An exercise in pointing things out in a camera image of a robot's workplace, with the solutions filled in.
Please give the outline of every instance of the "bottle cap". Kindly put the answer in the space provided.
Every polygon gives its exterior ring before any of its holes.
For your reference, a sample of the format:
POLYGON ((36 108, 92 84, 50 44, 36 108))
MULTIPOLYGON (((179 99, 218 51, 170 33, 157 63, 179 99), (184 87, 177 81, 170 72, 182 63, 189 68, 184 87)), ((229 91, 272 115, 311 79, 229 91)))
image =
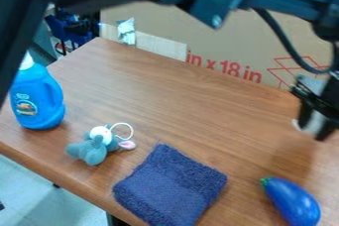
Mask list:
POLYGON ((24 56, 23 61, 20 64, 19 70, 26 70, 31 68, 34 65, 34 61, 32 56, 28 51, 26 51, 26 54, 24 56))

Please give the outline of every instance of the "washcloth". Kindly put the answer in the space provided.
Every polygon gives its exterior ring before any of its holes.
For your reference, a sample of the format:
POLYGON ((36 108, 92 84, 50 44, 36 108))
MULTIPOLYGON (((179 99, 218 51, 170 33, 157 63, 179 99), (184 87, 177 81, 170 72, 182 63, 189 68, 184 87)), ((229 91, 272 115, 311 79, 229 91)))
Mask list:
POLYGON ((159 144, 113 192, 118 203, 150 225, 188 226, 212 204, 226 181, 223 173, 159 144))

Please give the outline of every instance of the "eggplant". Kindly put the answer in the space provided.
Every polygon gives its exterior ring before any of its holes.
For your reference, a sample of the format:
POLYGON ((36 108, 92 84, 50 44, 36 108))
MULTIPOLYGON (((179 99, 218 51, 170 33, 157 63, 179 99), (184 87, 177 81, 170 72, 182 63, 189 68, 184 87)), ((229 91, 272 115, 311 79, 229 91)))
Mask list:
POLYGON ((290 226, 315 226, 320 220, 318 202, 303 188, 278 177, 261 179, 265 194, 290 226))

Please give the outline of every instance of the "floor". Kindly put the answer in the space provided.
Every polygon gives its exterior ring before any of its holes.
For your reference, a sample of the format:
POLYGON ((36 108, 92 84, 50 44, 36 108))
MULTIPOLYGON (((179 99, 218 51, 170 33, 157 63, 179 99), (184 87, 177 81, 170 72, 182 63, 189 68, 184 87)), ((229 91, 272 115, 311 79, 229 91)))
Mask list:
POLYGON ((98 207, 0 156, 0 226, 106 226, 98 207))

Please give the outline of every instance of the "stuffed toy mouse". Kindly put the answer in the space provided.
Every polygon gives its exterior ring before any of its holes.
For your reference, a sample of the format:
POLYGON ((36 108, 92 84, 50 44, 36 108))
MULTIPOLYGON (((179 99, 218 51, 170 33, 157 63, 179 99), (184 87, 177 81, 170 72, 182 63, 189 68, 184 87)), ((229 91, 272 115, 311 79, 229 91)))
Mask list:
POLYGON ((117 123, 114 126, 98 126, 93 128, 89 133, 85 133, 84 141, 79 143, 68 144, 65 147, 65 153, 73 158, 83 160, 89 166, 101 164, 107 156, 107 153, 118 150, 134 150, 136 144, 127 141, 118 135, 114 135, 112 130, 117 125, 127 125, 131 128, 131 136, 133 136, 133 128, 125 123, 117 123))

